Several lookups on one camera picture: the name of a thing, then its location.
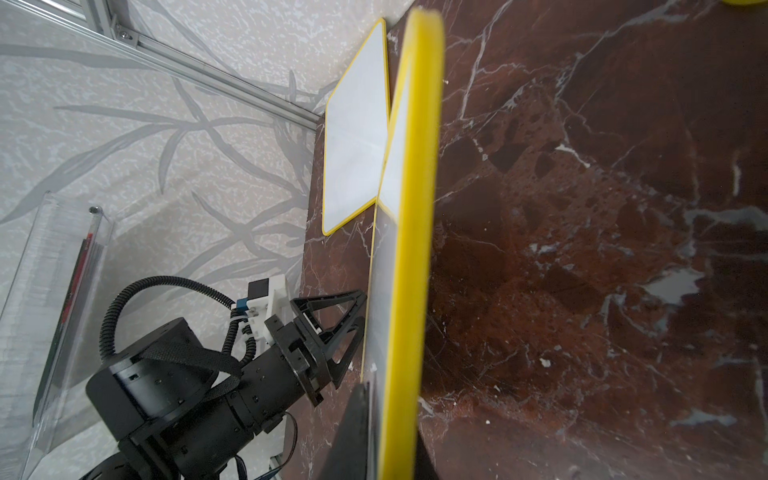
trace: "yellow object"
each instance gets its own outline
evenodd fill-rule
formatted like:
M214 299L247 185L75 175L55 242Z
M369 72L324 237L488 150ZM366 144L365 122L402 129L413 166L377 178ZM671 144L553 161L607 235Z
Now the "yellow object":
M406 24L376 199L363 353L363 378L373 378L373 389L380 389L372 395L381 404L372 414L380 407L372 429L379 480L413 478L444 56L440 14L414 9ZM386 339L386 363L378 369L369 361L371 349L381 349L377 329Z
M383 56L383 61L384 61L384 65L383 65L383 68L384 68L384 91L385 91L384 92L385 93L384 94L384 102L385 102L385 106L386 106L387 120L389 119L389 109L390 109L390 106L389 106L389 66L388 66L388 61L387 61L387 50L386 50L386 22L384 21L383 18L380 18L374 24L373 28L371 28L371 31L369 32L368 36L366 37L366 40L362 43L362 46L357 51L357 53L355 53L354 58L349 63L349 66L346 68L346 70L344 71L344 74L341 76L339 81L336 83L336 86L333 89L333 91L331 92L331 95L329 95L328 101L326 102L326 123L327 123L327 118L328 118L328 115L329 115L329 110L331 108L331 103L332 103L331 100L333 99L333 95L336 93L336 90L339 88L339 86L344 81L344 78L349 73L349 70L355 64L355 61L358 59L358 57L360 55L360 52L366 47L366 45L368 44L368 41L372 39L373 34L377 33L377 30L381 31L382 52L383 52L382 56ZM371 205L373 205L373 203L376 201L376 192L375 191L372 192L371 197L368 200L366 200L364 203L362 203L362 205L357 210L355 210L353 213L351 213L349 216L347 216L344 220L336 223L335 225L331 225L331 226L327 226L326 225L326 192L328 192L327 185L326 185L326 172L328 171L328 169L327 169L327 166L328 166L328 164L327 164L327 159L328 159L328 155L327 155L328 154L328 148L327 148L328 147L328 127L327 127L327 125L326 125L326 130L323 132L323 134L326 136L326 142L325 142L325 144L323 146L323 221L322 221L321 229L323 231L323 235L329 236L333 232L337 231L339 228L343 227L351 219L353 219L354 217L357 217L366 208L368 208Z

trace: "brown marble tabletop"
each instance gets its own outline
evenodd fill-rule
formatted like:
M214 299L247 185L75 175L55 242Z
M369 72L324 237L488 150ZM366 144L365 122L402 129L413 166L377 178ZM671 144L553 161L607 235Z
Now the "brown marble tabletop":
M768 478L768 8L416 4L447 45L419 401L441 477ZM322 185L321 126L301 293L366 289L372 209L324 237ZM284 478L317 475L359 368L294 407Z

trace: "wire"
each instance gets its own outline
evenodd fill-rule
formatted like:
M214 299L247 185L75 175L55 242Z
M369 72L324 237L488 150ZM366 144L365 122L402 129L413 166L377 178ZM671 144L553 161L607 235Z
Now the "wire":
M248 468L239 455L235 455L235 466L237 467L237 480L248 480Z
M248 337L245 339L245 354L243 354L243 359L240 361L240 368L248 365L256 358L257 349L256 339L253 338L253 330L251 330L250 324L247 321L243 327L243 334L248 335Z
M118 318L120 317L120 312L123 311L125 304L128 303L128 300L130 300L140 291L157 285L182 286L184 288L194 290L195 292L209 296L210 298L223 304L228 309L231 309L232 304L234 303L230 297L224 295L218 290L214 290L208 285L203 285L202 283L189 280L188 278L182 278L180 276L149 276L147 278L133 282L131 285L123 288L123 291L120 292L118 296L114 298L114 300L112 300L112 304L109 306L107 313L104 315L104 321L101 322L101 331L99 332L98 339L98 351L102 362L106 361L109 359L109 357L114 355L114 331L118 327Z
M272 470L269 470L264 475L261 475L260 477L256 477L254 480L271 480L272 478L275 478L275 475L277 475L280 470L283 469L284 466L286 466L286 463L290 462L291 457L293 457L293 451L296 450L296 442L299 441L299 425L296 423L296 417L290 414L290 412L285 412L283 416L288 415L291 420L293 420L293 444L290 447L290 452L288 452L288 458L286 458L286 461L279 464L277 467L273 468Z
M232 320L232 318L240 316L240 312L232 310L230 313L230 325L227 327L227 334L224 337L224 344L221 346L221 352L230 355L232 353L232 347L235 346L235 339L237 338L237 329L240 326L240 319Z

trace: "white bracket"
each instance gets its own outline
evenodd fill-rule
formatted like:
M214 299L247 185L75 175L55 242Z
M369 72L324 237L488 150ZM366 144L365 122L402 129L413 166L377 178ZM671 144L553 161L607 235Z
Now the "white bracket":
M275 343L264 322L272 315L280 313L281 309L288 305L286 276L282 274L271 276L266 295L249 298L246 305L248 307L248 323L250 323L253 337L259 345L257 354L261 354L267 346L272 346Z

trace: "wall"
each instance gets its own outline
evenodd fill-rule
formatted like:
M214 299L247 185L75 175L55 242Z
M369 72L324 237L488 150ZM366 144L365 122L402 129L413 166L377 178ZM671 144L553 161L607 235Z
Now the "wall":
M393 25L411 2L114 0L111 5L125 26L322 112L376 19Z
M100 204L117 222L101 308L157 274L237 298L249 280L285 273L296 291L313 132L114 57L5 4L0 61L0 304L47 190ZM226 310L160 288L129 303L118 349L179 316L205 346L220 347ZM88 335L98 362L95 330ZM282 451L282 429L275 432L244 452L251 473L264 471L267 453ZM113 448L96 424L44 460L39 478L53 471L79 478Z

